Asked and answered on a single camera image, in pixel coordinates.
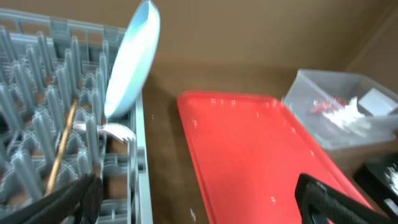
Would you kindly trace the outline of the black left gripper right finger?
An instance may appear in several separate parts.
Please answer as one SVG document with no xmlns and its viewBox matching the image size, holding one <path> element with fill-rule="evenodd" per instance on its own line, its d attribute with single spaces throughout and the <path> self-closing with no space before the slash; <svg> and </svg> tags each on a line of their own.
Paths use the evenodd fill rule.
<svg viewBox="0 0 398 224">
<path fill-rule="evenodd" d="M 375 212 L 311 175 L 302 173 L 295 200 L 303 224 L 394 224 L 395 220 Z"/>
</svg>

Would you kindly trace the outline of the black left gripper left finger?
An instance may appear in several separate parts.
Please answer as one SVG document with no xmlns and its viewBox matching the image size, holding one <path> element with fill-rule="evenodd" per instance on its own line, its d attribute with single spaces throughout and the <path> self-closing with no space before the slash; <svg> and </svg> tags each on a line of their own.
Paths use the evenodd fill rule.
<svg viewBox="0 0 398 224">
<path fill-rule="evenodd" d="M 48 196 L 5 216 L 3 224 L 61 223 L 69 216 L 73 223 L 96 223 L 103 201 L 103 181 L 85 174 Z"/>
</svg>

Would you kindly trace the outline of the wooden chopstick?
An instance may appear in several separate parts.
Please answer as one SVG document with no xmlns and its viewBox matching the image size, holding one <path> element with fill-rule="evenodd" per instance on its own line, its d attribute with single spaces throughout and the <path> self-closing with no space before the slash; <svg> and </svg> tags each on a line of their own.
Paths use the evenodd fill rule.
<svg viewBox="0 0 398 224">
<path fill-rule="evenodd" d="M 57 156 L 55 158 L 55 162 L 53 163 L 53 167 L 52 167 L 52 171 L 50 173 L 49 181 L 47 182 L 47 188 L 46 188 L 46 191 L 45 191 L 45 194 L 44 194 L 45 196 L 50 195 L 53 192 L 53 190 L 54 190 L 54 188 L 56 186 L 57 175 L 58 175 L 58 172 L 60 170 L 62 159 L 63 159 L 63 157 L 65 155 L 65 151 L 66 151 L 66 147 L 67 147 L 67 141 L 68 141 L 68 136 L 69 136 L 70 130 L 73 127 L 73 120 L 74 120 L 74 116 L 75 116 L 77 107 L 78 107 L 78 100 L 74 99 L 73 100 L 73 104 L 71 106 L 71 110 L 70 110 L 69 115 L 68 115 L 68 119 L 67 119 L 67 123 L 66 123 L 65 129 L 63 131 L 62 138 L 61 138 L 61 141 L 60 141 L 60 144 L 59 144 L 59 150 L 58 150 Z"/>
</svg>

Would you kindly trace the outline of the white plastic fork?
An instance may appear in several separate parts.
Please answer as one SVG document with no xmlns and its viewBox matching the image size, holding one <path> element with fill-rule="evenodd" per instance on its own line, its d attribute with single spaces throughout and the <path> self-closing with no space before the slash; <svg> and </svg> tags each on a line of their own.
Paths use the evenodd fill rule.
<svg viewBox="0 0 398 224">
<path fill-rule="evenodd" d="M 121 142 L 131 142 L 136 140 L 136 134 L 131 131 L 127 126 L 119 123 L 106 123 L 104 125 L 97 125 L 96 123 L 85 123 L 83 121 L 75 121 L 72 126 L 75 131 L 89 130 L 96 132 L 98 135 L 109 135 L 114 139 Z"/>
</svg>

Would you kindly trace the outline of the red plastic tray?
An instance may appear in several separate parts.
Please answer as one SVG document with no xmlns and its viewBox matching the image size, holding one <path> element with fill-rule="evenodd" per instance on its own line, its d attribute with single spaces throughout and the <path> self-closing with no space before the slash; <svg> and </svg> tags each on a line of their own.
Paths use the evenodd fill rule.
<svg viewBox="0 0 398 224">
<path fill-rule="evenodd" d="M 177 106 L 211 223 L 300 223 L 302 173 L 366 203 L 279 100 L 186 91 Z"/>
</svg>

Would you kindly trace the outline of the white napkin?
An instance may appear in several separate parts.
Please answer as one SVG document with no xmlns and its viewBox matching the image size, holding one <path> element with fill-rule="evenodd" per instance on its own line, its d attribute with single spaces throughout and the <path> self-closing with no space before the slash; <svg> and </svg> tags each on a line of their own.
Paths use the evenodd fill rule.
<svg viewBox="0 0 398 224">
<path fill-rule="evenodd" d="M 355 96 L 342 109 L 322 113 L 333 124 L 346 133 L 366 137 L 371 124 L 364 120 L 365 115 L 358 111 L 358 98 Z"/>
</svg>

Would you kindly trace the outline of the red snack wrapper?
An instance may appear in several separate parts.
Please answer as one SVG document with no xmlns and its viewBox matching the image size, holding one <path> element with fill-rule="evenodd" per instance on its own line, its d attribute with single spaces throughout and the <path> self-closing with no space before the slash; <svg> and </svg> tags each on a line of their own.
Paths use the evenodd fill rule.
<svg viewBox="0 0 398 224">
<path fill-rule="evenodd" d="M 327 111 L 336 110 L 338 105 L 344 107 L 346 102 L 338 97 L 333 97 L 331 100 L 317 101 L 313 102 L 312 108 L 309 110 L 311 114 L 319 114 Z"/>
</svg>

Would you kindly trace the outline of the grey dishwasher rack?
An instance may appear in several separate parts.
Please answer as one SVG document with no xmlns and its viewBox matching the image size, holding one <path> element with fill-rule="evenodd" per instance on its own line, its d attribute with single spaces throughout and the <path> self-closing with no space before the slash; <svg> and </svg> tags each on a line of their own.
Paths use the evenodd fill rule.
<svg viewBox="0 0 398 224">
<path fill-rule="evenodd" d="M 125 30 L 1 9 L 1 219 L 40 200 L 67 116 L 119 123 L 136 134 L 121 142 L 94 131 L 71 131 L 56 188 L 85 174 L 104 185 L 98 223 L 152 223 L 142 96 L 123 116 L 104 103 Z"/>
</svg>

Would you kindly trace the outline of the light blue plate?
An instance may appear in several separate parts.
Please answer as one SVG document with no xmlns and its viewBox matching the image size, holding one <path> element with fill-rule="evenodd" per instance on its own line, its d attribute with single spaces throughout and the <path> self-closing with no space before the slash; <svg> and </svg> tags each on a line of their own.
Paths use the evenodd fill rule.
<svg viewBox="0 0 398 224">
<path fill-rule="evenodd" d="M 141 93 L 150 72 L 160 36 L 160 13 L 152 1 L 142 1 L 124 33 L 111 71 L 104 115 L 126 114 Z"/>
</svg>

